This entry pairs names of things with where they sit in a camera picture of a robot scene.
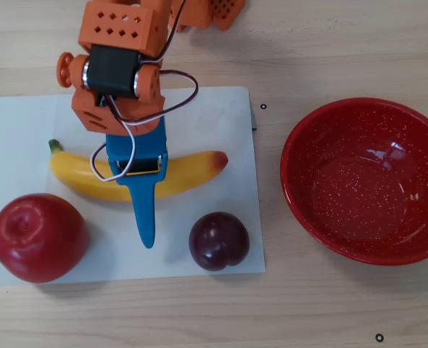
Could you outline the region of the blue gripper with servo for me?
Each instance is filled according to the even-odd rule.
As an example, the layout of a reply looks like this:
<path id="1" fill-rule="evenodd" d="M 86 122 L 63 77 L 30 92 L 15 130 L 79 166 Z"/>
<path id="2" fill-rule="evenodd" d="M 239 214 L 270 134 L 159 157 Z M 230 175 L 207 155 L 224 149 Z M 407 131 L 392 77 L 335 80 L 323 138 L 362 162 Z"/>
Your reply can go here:
<path id="1" fill-rule="evenodd" d="M 129 171 L 117 183 L 131 196 L 137 229 L 142 244 L 151 249 L 155 243 L 155 186 L 165 179 L 168 169 L 165 118 L 144 135 L 133 137 L 136 150 Z M 132 152 L 132 140 L 126 136 L 106 135 L 106 152 L 113 175 L 123 172 Z"/>

